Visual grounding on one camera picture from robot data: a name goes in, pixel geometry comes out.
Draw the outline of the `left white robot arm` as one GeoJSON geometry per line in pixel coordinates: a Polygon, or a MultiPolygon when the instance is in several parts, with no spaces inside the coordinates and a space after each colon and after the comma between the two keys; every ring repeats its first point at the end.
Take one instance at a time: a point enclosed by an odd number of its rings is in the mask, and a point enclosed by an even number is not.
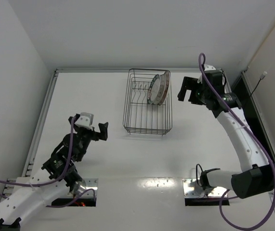
{"type": "Polygon", "coordinates": [[[0,231],[18,231],[29,219],[53,201],[69,193],[75,203],[86,193],[95,198],[94,188],[87,186],[75,162],[82,161],[91,141],[106,141],[108,123],[100,123],[99,131],[92,126],[93,115],[80,113],[68,119],[70,133],[55,147],[49,159],[27,183],[13,183],[19,189],[0,202],[0,231]]]}

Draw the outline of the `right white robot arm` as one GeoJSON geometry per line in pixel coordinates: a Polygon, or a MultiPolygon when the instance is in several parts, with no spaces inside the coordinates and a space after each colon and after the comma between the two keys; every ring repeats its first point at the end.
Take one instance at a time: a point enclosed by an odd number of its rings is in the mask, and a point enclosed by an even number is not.
{"type": "Polygon", "coordinates": [[[201,77],[184,77],[178,100],[183,101],[190,90],[190,103],[204,105],[212,111],[236,151],[241,172],[219,168],[203,170],[197,180],[199,188],[207,191],[223,187],[234,191],[241,199],[272,191],[275,188],[275,163],[269,164],[265,151],[252,138],[240,100],[235,93],[225,92],[222,72],[208,70],[205,75],[207,82],[201,77]]]}

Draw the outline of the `black rim flower plate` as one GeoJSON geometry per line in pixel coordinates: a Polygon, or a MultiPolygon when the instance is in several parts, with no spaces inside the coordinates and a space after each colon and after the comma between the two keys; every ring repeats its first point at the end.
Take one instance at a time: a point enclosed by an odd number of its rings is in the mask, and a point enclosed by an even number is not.
{"type": "Polygon", "coordinates": [[[165,88],[165,77],[162,74],[162,75],[160,75],[160,87],[159,87],[159,90],[157,93],[157,97],[152,104],[159,105],[159,102],[160,102],[163,92],[164,92],[164,88],[165,88]]]}

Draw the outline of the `orange sunburst plate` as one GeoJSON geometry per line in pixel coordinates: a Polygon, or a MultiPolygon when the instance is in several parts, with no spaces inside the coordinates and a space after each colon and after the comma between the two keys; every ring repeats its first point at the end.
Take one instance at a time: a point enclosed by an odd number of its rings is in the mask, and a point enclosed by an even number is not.
{"type": "Polygon", "coordinates": [[[164,103],[166,97],[168,96],[169,90],[170,90],[170,71],[169,70],[165,71],[163,76],[165,77],[165,88],[164,88],[162,98],[159,102],[159,105],[162,105],[164,103]]]}

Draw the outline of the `green rim plate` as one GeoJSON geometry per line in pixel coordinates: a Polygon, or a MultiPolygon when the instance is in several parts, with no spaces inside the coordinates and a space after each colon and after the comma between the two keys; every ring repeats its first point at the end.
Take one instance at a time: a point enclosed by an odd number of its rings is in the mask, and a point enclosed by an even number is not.
{"type": "Polygon", "coordinates": [[[148,104],[152,104],[155,101],[159,87],[160,87],[160,75],[156,74],[149,85],[148,95],[147,95],[148,104]]]}

